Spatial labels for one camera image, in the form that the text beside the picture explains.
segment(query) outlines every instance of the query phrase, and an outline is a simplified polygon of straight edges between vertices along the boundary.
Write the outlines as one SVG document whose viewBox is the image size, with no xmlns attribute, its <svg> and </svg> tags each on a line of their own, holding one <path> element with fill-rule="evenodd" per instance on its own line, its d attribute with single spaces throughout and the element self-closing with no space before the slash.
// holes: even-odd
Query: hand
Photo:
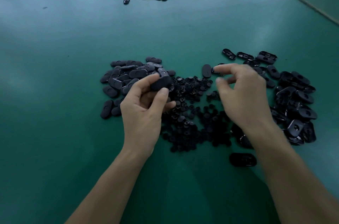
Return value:
<svg viewBox="0 0 339 224">
<path fill-rule="evenodd" d="M 273 123 L 266 96 L 266 81 L 247 64 L 223 64 L 215 72 L 233 74 L 217 78 L 217 88 L 225 112 L 244 132 Z M 234 89 L 229 84 L 235 83 Z"/>
<path fill-rule="evenodd" d="M 150 85 L 158 79 L 158 74 L 152 74 L 134 83 L 120 105 L 125 130 L 123 149 L 146 159 L 159 138 L 162 113 L 176 106 L 175 101 L 167 103 L 167 88 L 150 91 Z"/>
</svg>

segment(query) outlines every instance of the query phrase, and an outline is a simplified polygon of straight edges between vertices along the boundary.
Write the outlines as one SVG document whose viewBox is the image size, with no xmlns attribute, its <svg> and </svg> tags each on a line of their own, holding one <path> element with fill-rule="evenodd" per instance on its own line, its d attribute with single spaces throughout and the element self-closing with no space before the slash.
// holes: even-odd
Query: forearm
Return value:
<svg viewBox="0 0 339 224">
<path fill-rule="evenodd" d="M 123 149 L 66 224 L 119 223 L 145 161 Z"/>
<path fill-rule="evenodd" d="M 247 132 L 282 223 L 339 223 L 339 205 L 273 123 Z"/>
</svg>

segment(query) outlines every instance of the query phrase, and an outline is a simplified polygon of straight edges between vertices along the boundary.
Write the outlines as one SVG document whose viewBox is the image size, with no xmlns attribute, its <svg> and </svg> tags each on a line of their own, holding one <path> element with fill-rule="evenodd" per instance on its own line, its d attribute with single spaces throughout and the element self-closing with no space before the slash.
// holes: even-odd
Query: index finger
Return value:
<svg viewBox="0 0 339 224">
<path fill-rule="evenodd" d="M 215 72 L 220 72 L 226 75 L 233 74 L 235 77 L 237 77 L 243 71 L 247 71 L 248 67 L 251 68 L 248 64 L 229 63 L 214 66 L 213 69 Z"/>
<path fill-rule="evenodd" d="M 152 74 L 137 81 L 129 90 L 126 98 L 134 101 L 135 103 L 139 103 L 141 95 L 150 91 L 150 85 L 156 82 L 159 78 L 159 74 Z"/>
</svg>

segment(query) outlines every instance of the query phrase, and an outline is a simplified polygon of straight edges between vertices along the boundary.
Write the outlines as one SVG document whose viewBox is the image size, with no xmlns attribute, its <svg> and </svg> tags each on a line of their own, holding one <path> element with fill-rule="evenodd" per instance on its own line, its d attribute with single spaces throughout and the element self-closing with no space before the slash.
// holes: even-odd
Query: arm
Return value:
<svg viewBox="0 0 339 224">
<path fill-rule="evenodd" d="M 280 221 L 286 224 L 339 223 L 339 204 L 311 173 L 274 123 L 266 82 L 248 65 L 226 64 L 215 72 L 227 115 L 243 130 L 256 150 Z M 234 89 L 229 84 L 235 83 Z"/>
<path fill-rule="evenodd" d="M 162 112 L 176 105 L 166 103 L 168 89 L 149 91 L 158 79 L 154 74 L 136 82 L 121 103 L 124 146 L 66 224 L 120 222 L 135 181 L 159 138 Z"/>
</svg>

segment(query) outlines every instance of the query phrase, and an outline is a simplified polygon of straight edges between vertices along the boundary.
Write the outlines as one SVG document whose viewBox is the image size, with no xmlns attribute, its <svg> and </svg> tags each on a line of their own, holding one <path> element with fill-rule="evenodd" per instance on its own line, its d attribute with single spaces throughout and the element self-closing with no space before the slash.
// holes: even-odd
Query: person's left hand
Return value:
<svg viewBox="0 0 339 224">
<path fill-rule="evenodd" d="M 160 135 L 161 115 L 176 106 L 167 103 L 168 89 L 150 91 L 150 85 L 159 79 L 149 75 L 133 84 L 120 105 L 125 130 L 123 149 L 145 158 L 150 157 Z"/>
</svg>

